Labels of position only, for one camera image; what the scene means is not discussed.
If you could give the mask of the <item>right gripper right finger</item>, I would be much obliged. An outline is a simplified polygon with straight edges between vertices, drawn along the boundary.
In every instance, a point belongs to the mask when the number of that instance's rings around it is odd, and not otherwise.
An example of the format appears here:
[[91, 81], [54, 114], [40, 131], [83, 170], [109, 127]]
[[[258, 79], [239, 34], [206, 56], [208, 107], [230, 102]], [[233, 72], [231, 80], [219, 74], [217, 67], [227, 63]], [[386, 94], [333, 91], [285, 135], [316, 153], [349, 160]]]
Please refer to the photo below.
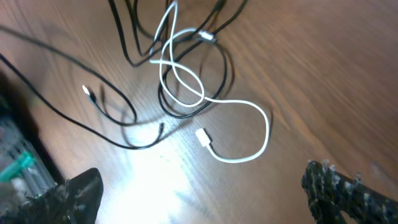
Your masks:
[[301, 179], [315, 223], [346, 223], [345, 212], [356, 223], [397, 223], [397, 201], [365, 186], [361, 173], [349, 177], [328, 161], [308, 161]]

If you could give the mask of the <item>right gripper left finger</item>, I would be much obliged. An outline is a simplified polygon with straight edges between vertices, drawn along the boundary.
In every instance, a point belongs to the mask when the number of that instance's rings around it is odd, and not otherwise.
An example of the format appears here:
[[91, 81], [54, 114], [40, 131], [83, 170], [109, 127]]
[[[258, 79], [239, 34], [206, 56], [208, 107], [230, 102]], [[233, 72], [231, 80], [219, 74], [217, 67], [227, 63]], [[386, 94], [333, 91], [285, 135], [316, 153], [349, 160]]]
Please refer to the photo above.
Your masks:
[[95, 223], [102, 196], [101, 174], [90, 168], [20, 206], [18, 222]]

